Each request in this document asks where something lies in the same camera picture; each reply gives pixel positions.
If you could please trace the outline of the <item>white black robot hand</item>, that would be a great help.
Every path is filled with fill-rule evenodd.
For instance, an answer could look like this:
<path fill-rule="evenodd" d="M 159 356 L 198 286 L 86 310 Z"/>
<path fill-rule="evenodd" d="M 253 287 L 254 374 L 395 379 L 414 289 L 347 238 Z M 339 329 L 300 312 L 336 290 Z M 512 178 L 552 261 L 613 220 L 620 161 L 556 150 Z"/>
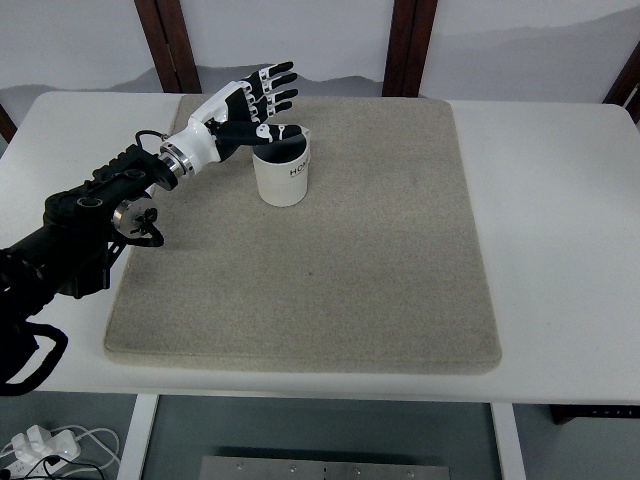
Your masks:
<path fill-rule="evenodd" d="M 300 125 L 264 123 L 292 107 L 297 89 L 272 91 L 297 79 L 293 67 L 291 61 L 273 64 L 244 81 L 228 83 L 188 117 L 183 129 L 163 141 L 159 159 L 176 178 L 191 177 L 223 160 L 219 147 L 267 145 L 301 135 Z"/>

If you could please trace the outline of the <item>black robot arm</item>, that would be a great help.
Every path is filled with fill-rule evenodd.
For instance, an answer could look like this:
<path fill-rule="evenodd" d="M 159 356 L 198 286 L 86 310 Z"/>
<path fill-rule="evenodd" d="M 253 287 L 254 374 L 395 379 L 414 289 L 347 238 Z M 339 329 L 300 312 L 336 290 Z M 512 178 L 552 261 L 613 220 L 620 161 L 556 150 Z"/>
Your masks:
<path fill-rule="evenodd" d="M 299 125 L 268 124 L 288 110 L 297 90 L 294 64 L 263 67 L 216 92 L 164 138 L 159 153 L 135 142 L 91 179 L 45 201 L 43 225 L 1 251 L 1 393 L 34 391 L 68 345 L 58 328 L 30 322 L 58 294 L 80 299 L 110 286 L 110 269 L 127 245 L 157 248 L 164 237 L 147 190 L 167 191 L 241 146 L 280 146 Z"/>

